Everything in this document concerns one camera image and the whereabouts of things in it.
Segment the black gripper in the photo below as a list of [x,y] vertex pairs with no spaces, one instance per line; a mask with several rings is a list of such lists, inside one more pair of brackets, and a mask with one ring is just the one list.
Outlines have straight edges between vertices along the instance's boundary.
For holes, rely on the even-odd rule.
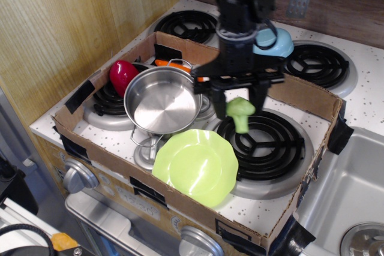
[[267,51],[278,41],[278,34],[272,33],[270,42],[261,46],[257,32],[219,32],[219,54],[210,62],[192,70],[194,92],[211,96],[215,113],[221,120],[226,117],[225,91],[247,88],[249,101],[256,111],[261,111],[274,84],[284,82],[283,67],[286,58],[257,54],[254,48]]

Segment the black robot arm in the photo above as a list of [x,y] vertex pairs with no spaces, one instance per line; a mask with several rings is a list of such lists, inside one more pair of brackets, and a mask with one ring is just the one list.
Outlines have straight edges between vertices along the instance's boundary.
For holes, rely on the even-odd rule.
[[194,92],[211,99],[219,119],[227,116],[228,90],[246,88],[256,111],[263,109],[268,89],[284,80],[286,58],[253,52],[262,24],[276,32],[269,21],[275,0],[216,0],[220,16],[216,33],[219,54],[211,62],[193,69]]

